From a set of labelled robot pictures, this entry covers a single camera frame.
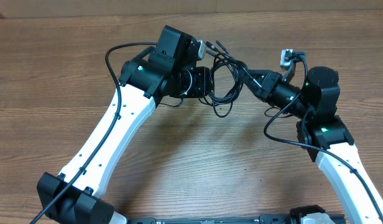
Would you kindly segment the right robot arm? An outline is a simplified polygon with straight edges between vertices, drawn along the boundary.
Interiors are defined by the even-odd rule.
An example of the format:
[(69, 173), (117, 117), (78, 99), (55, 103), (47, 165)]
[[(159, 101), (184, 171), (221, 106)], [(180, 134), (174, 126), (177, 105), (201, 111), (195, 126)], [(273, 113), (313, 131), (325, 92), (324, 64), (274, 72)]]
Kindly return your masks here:
[(383, 199), (365, 171), (354, 138), (336, 115), (340, 95), (338, 72), (313, 67), (301, 88), (272, 70), (240, 74), (254, 96), (280, 113), (298, 117), (297, 141), (306, 149), (334, 189), (351, 223), (383, 223)]

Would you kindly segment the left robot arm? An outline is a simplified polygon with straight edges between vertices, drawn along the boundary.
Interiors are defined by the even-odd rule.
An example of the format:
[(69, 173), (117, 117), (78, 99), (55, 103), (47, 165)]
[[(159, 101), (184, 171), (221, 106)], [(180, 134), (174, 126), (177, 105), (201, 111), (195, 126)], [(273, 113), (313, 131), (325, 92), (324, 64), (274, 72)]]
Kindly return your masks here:
[(110, 178), (137, 130), (165, 96), (201, 98), (213, 85), (209, 69), (198, 67), (208, 44), (165, 26), (156, 42), (113, 76), (113, 98), (81, 149), (57, 175), (44, 173), (37, 183), (40, 217), (58, 223), (127, 223), (103, 200)]

